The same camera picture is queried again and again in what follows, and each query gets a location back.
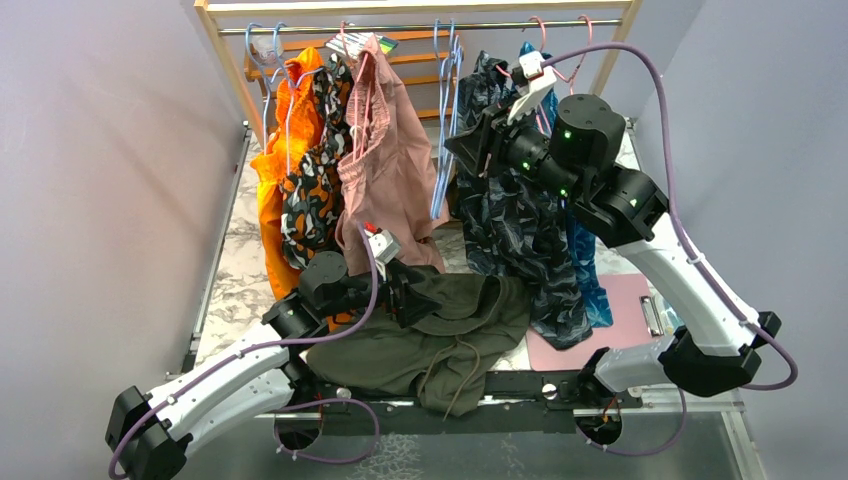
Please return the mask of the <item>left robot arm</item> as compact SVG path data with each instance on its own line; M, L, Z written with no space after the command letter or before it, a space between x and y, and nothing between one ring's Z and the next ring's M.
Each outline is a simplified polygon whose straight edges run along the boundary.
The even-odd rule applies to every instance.
M105 433L109 477L172 479L202 446L246 419L309 406L315 386L299 353L332 338L331 317L385 312L409 324L437 309L413 288L435 268L396 259L371 265L374 273L351 275L341 254L318 254L259 324L209 362L147 392L130 386L118 394Z

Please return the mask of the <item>blue wire hanger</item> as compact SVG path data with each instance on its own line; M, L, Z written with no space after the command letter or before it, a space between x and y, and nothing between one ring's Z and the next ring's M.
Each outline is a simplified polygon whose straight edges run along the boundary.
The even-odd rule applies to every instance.
M450 20L449 35L447 40L447 56L439 58L442 53L438 43L440 32L440 20L437 19L433 28L433 47L437 57L439 72L437 85L439 90L437 119L439 123L439 135L436 147L437 152L437 177L431 198L429 209L430 219L435 221L443 216L446 195L451 174L454 167L454 155L444 146L444 141L456 133L457 114L448 112L449 108L458 99L458 90L453 86L455 76L459 74L463 58L462 47L459 36L456 33L456 21Z

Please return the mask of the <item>olive green shorts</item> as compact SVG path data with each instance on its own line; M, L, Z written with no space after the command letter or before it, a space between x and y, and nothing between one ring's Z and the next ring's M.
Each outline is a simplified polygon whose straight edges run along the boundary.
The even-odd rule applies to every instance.
M417 377L444 397L485 375L530 326L531 295L515 277L436 274L415 290L442 304L411 327L375 312L351 335L311 347L320 378L397 393Z

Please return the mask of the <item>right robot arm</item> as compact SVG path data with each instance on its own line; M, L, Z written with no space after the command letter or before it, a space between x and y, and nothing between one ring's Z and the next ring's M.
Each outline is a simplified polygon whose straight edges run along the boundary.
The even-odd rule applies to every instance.
M600 407L632 387L670 383L712 397L752 388L758 350L781 327L728 294L690 240L676 232L667 196L644 172L616 161L625 119L591 94L558 104L550 135L519 116L514 96L485 108L470 129L445 141L473 174L517 172L565 200L603 244L626 258L681 317L673 333L651 342L598 349L579 372L575 392Z

